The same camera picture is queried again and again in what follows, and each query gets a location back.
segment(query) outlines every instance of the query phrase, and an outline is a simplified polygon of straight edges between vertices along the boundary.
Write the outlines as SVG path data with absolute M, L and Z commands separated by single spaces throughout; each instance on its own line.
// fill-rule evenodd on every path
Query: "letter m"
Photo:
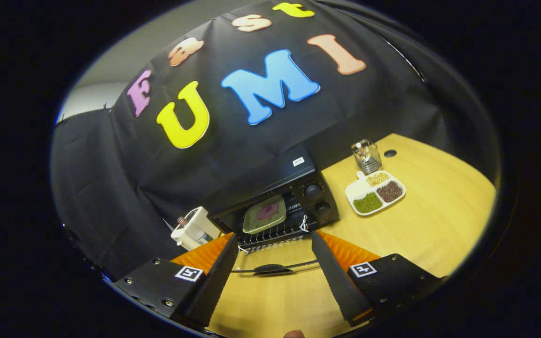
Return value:
M 221 81 L 221 86 L 233 89 L 243 102 L 249 113 L 247 118 L 249 124 L 259 124 L 272 114 L 272 109 L 263 106 L 256 97 L 279 108 L 285 107 L 283 84 L 287 86 L 287 96 L 291 101 L 301 101 L 320 90 L 318 83 L 310 81 L 296 66 L 290 56 L 291 53 L 287 49 L 280 49 L 268 54 L 264 58 L 266 77 L 238 69 Z

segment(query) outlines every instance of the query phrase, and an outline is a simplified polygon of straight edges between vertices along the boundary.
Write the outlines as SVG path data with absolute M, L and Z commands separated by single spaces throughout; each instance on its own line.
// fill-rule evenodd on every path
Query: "label sticker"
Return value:
M 190 282 L 195 282 L 196 280 L 198 280 L 198 278 L 200 278 L 202 272 L 204 272 L 204 270 L 202 269 L 185 266 L 174 276 L 177 278 L 188 280 Z
M 375 270 L 375 268 L 372 267 L 367 261 L 365 261 L 365 263 L 350 265 L 350 269 L 354 271 L 354 274 L 358 278 L 368 276 L 377 272 L 377 270 Z
M 294 160 L 294 167 L 295 167 L 296 165 L 302 164 L 302 163 L 304 163 L 304 158 L 303 158 L 303 157 L 300 157 L 300 158 Z

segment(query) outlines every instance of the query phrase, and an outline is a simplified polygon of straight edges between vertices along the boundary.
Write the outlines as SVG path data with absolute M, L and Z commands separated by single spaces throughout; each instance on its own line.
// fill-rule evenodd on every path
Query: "oven knob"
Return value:
M 310 184 L 304 190 L 304 195 L 309 199 L 316 201 L 323 195 L 323 191 L 320 189 L 320 186 L 317 184 Z
M 314 212 L 318 215 L 319 218 L 324 219 L 328 218 L 331 214 L 331 205 L 327 202 L 320 202 L 314 206 Z

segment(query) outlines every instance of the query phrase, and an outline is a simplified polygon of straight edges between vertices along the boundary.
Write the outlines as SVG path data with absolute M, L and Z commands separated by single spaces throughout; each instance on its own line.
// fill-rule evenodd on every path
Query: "pink letter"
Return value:
M 337 64 L 337 71 L 343 75 L 351 75 L 365 69 L 367 64 L 357 60 L 352 54 L 348 53 L 337 41 L 335 36 L 324 34 L 311 37 L 307 41 L 310 45 L 321 47 L 325 53 L 329 54 Z
M 147 78 L 150 77 L 151 74 L 152 71 L 149 69 L 144 71 L 137 79 L 137 82 L 133 83 L 126 92 L 131 100 L 133 100 L 133 105 L 135 105 L 135 116 L 141 115 L 143 109 L 150 103 L 150 98 L 146 98 L 144 94 L 150 92 L 150 82 Z

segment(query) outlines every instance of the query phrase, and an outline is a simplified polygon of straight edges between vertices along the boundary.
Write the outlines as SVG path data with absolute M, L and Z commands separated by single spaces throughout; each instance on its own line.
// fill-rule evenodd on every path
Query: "table surface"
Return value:
M 452 274 L 483 233 L 492 212 L 495 188 L 485 176 L 458 158 L 391 134 L 377 141 L 383 170 L 406 186 L 406 195 L 388 208 L 358 216 L 346 199 L 346 186 L 359 170 L 350 156 L 322 171 L 340 220 L 321 230 L 372 253 L 399 253 L 436 277 Z M 316 259 L 311 240 L 244 255 L 233 269 L 269 263 L 289 265 Z M 290 330 L 324 338 L 354 330 L 343 319 L 318 263 L 296 274 L 254 277 L 232 273 L 208 329 L 223 336 L 281 338 Z

